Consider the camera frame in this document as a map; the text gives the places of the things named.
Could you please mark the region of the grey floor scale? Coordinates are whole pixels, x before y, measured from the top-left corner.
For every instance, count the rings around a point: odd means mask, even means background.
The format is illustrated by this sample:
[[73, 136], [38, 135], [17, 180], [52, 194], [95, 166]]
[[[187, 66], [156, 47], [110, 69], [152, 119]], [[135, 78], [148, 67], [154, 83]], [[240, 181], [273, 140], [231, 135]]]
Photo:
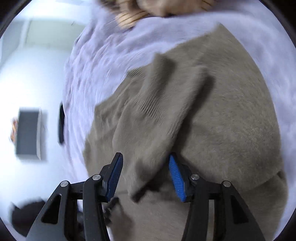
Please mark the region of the grey floor scale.
[[41, 160], [41, 109], [20, 109], [15, 154], [21, 160]]

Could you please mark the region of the lavender embossed bed blanket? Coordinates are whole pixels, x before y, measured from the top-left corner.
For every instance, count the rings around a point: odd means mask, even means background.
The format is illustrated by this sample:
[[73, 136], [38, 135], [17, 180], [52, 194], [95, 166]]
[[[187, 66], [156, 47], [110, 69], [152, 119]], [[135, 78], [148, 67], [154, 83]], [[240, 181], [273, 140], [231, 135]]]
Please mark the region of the lavender embossed bed blanket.
[[280, 125], [285, 173], [295, 186], [295, 46], [282, 21], [260, 1], [221, 1], [205, 13], [149, 17], [127, 31], [95, 6], [65, 65], [64, 135], [73, 180], [87, 178], [82, 152], [94, 108], [114, 93], [126, 72], [218, 24], [241, 42], [266, 80]]

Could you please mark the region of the colourful items on floor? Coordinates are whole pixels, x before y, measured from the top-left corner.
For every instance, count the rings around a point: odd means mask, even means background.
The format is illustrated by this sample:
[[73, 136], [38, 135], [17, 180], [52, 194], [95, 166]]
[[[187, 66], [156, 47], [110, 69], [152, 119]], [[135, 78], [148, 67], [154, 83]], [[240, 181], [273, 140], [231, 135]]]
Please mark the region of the colourful items on floor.
[[12, 121], [12, 129], [11, 129], [11, 135], [10, 135], [10, 140], [13, 144], [16, 143], [17, 130], [18, 130], [18, 120], [14, 118]]

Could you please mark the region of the black clothing pile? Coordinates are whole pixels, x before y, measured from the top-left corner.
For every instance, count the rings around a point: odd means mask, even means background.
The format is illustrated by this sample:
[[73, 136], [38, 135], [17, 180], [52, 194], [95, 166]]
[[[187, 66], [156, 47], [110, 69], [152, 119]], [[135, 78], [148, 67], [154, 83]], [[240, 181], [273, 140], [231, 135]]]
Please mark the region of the black clothing pile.
[[45, 205], [45, 201], [29, 202], [22, 207], [13, 204], [11, 210], [11, 224], [17, 233], [26, 237], [37, 218], [39, 212]]

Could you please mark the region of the beige striped plush garment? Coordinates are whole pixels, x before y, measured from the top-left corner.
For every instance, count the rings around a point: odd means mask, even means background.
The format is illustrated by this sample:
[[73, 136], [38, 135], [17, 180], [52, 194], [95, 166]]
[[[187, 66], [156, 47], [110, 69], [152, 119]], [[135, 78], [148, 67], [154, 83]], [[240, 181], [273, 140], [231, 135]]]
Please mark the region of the beige striped plush garment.
[[210, 10], [214, 0], [105, 0], [97, 1], [113, 14], [119, 27], [130, 29], [148, 16], [167, 17]]

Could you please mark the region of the black oval object on bed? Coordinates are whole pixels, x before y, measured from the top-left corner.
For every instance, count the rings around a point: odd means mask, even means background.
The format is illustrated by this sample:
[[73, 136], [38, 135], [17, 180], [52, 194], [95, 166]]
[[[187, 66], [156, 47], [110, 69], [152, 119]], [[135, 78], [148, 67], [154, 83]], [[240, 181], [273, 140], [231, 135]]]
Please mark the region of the black oval object on bed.
[[65, 113], [63, 104], [60, 104], [59, 108], [59, 124], [58, 124], [58, 136], [59, 136], [59, 144], [62, 145], [64, 143], [64, 120], [65, 120]]

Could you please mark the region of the taupe knitted sweater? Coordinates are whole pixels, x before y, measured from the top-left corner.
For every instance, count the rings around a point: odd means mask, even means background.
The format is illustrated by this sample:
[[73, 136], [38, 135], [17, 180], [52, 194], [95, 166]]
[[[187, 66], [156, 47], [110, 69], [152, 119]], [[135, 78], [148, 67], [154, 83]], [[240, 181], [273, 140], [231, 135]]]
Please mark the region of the taupe knitted sweater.
[[219, 25], [129, 71], [96, 106], [83, 156], [94, 175], [123, 155], [114, 240], [181, 239], [189, 206], [176, 196], [171, 152], [207, 181], [230, 181], [272, 240], [287, 202], [280, 147], [265, 80]]

